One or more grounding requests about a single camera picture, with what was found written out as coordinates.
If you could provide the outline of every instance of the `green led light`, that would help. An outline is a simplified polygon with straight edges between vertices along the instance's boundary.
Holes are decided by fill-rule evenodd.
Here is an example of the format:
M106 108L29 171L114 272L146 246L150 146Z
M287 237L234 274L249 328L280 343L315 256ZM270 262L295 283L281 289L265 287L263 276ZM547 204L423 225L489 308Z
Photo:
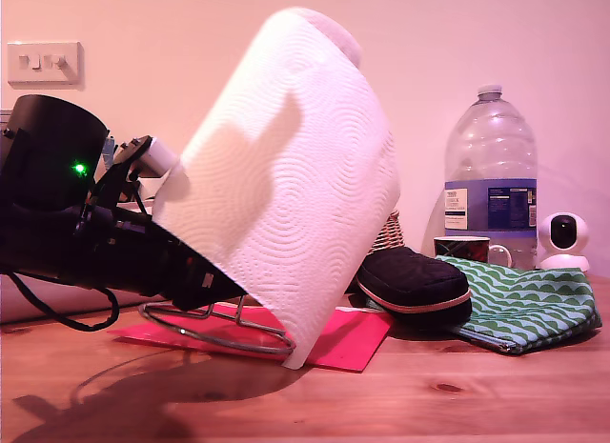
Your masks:
M87 167L85 167L83 164L76 164L72 167L72 169L76 171L80 176L87 175Z

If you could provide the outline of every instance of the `zipper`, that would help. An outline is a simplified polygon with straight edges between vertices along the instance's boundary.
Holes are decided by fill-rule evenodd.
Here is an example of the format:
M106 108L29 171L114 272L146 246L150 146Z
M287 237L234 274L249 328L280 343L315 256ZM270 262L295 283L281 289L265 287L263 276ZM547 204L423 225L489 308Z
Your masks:
M518 353L522 351L522 346L514 341L502 340L500 338L495 338L494 336L470 331L468 329L464 329L463 327L454 327L452 328L452 332L465 336L471 340L475 340L478 343L485 345L487 348L492 348L500 352Z

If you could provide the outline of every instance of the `red paper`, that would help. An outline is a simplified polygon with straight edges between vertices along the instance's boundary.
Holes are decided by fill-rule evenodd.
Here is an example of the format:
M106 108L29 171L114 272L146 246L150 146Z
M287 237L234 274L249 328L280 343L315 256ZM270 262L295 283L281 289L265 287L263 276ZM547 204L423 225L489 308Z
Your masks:
M235 307L216 304L216 312L234 314ZM276 338L261 331L239 327L234 321L220 317L203 320L180 316L164 316L182 327L244 343L265 346L282 346ZM281 328L280 323L263 307L244 307L242 319L266 326ZM362 372L383 341L392 324L392 317L385 312L362 312L335 309L333 316L317 339L306 364L331 367L352 372ZM172 332L152 322L109 331L119 335L118 341L139 341L155 345L173 346L204 352L229 352L251 357L281 360L284 356L246 352L195 340Z

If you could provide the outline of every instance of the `mug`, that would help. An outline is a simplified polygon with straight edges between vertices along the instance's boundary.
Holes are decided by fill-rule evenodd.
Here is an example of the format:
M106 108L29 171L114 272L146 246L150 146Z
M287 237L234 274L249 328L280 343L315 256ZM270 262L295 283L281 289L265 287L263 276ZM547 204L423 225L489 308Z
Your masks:
M507 267L512 267L511 253L501 245L490 246L489 242L487 236L438 236L435 238L435 254L489 262L489 251L499 251L506 255Z

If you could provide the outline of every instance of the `wave pattern fabric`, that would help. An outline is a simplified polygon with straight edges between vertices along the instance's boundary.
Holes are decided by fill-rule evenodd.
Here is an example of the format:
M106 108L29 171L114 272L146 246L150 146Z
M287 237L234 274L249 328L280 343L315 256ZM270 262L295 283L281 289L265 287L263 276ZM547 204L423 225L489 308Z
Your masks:
M521 354L601 327L593 290L577 269L526 272L454 257L437 259L468 278L472 316L449 331L474 342Z

